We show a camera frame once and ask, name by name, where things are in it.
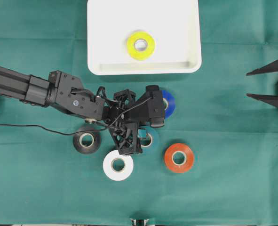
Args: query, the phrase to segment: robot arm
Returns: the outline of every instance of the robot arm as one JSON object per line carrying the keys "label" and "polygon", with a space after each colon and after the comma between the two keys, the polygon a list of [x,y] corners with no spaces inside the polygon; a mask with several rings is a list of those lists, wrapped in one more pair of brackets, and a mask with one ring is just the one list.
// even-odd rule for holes
{"label": "robot arm", "polygon": [[156,85],[147,86],[137,101],[128,89],[110,100],[104,87],[94,95],[79,78],[61,71],[51,72],[45,80],[0,67],[0,95],[32,106],[51,106],[89,122],[104,121],[120,154],[125,155],[142,152],[137,137],[141,126],[164,126],[163,95]]}

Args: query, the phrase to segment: black cable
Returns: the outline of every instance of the black cable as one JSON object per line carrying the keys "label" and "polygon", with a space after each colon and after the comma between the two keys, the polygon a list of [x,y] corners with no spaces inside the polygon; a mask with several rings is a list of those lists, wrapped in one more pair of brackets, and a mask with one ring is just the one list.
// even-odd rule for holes
{"label": "black cable", "polygon": [[76,135],[76,134],[79,134],[79,133],[88,133],[88,132],[100,132],[100,131],[104,131],[106,129],[108,129],[109,127],[111,127],[113,124],[115,124],[115,122],[123,115],[125,114],[126,112],[129,112],[133,109],[135,109],[136,107],[139,107],[143,104],[145,104],[147,101],[149,101],[151,99],[148,98],[146,100],[144,100],[143,102],[139,103],[138,105],[135,105],[127,110],[125,110],[124,112],[122,112],[110,125],[104,127],[103,129],[90,129],[90,130],[85,130],[85,131],[79,131],[79,132],[74,132],[74,133],[62,133],[62,132],[59,132],[59,131],[55,131],[55,130],[52,130],[52,129],[48,129],[48,128],[45,128],[41,125],[13,125],[13,124],[0,124],[0,127],[1,126],[6,126],[6,127],[38,127],[38,128],[41,128],[43,130],[46,130],[48,132],[51,132],[51,133],[56,133],[56,134],[60,134],[60,135],[63,135],[63,136],[73,136],[73,135]]}

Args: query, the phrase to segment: blue tape roll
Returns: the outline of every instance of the blue tape roll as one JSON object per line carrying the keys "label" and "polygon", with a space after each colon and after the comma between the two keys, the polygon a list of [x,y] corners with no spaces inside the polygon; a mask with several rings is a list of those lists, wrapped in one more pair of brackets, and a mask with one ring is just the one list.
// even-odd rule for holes
{"label": "blue tape roll", "polygon": [[158,132],[149,126],[140,127],[140,129],[146,130],[147,135],[149,135],[151,137],[151,143],[149,145],[144,146],[141,144],[141,148],[143,149],[143,152],[156,150],[159,146]]}
{"label": "blue tape roll", "polygon": [[165,118],[169,118],[175,111],[175,98],[166,90],[162,91],[164,101],[168,104],[167,109],[165,110]]}

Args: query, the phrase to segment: red tape roll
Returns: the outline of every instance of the red tape roll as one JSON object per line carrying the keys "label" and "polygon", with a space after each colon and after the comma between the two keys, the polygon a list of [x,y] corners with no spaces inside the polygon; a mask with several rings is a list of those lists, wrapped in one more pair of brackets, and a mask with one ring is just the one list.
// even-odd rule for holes
{"label": "red tape roll", "polygon": [[[176,153],[184,155],[184,162],[181,164],[175,163],[173,157]],[[185,144],[171,145],[165,152],[165,164],[169,170],[174,173],[185,173],[191,169],[194,164],[193,151]]]}

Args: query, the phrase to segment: tape roll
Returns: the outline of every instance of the tape roll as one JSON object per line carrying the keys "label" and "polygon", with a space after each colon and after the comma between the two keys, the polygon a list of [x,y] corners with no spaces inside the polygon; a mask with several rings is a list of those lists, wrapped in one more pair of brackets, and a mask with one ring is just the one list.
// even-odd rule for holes
{"label": "tape roll", "polygon": [[[90,125],[85,125],[81,127],[79,131],[86,131],[86,130],[91,130],[93,129],[93,126]],[[84,142],[84,138],[86,136],[90,136],[92,139],[92,142],[89,144],[86,144]],[[84,132],[84,133],[77,133],[73,136],[73,144],[75,149],[82,153],[82,154],[92,154],[96,152],[101,144],[101,137],[99,132]]]}
{"label": "tape roll", "polygon": [[145,129],[138,129],[138,138],[141,138],[141,139],[147,138],[147,132]]}
{"label": "tape roll", "polygon": [[175,111],[175,98],[166,90],[162,91],[163,99],[166,104],[165,118],[169,118]]}
{"label": "tape roll", "polygon": [[146,32],[135,32],[127,40],[127,51],[135,60],[146,60],[154,49],[154,39]]}
{"label": "tape roll", "polygon": [[[116,160],[122,160],[124,167],[121,171],[116,171],[113,164]],[[108,153],[103,161],[103,170],[106,176],[115,181],[121,181],[128,178],[134,169],[134,161],[131,156],[120,155],[118,150]]]}
{"label": "tape roll", "polygon": [[146,131],[146,139],[141,138],[141,148],[144,150],[154,150],[157,149],[159,146],[159,134],[158,132],[149,127],[149,126],[143,126],[140,127],[140,129],[143,129]]}
{"label": "tape roll", "polygon": [[[184,155],[184,161],[177,164],[174,161],[174,156],[177,153]],[[189,171],[194,164],[193,151],[185,144],[174,144],[171,145],[165,152],[164,156],[165,164],[169,170],[174,173],[185,173]]]}

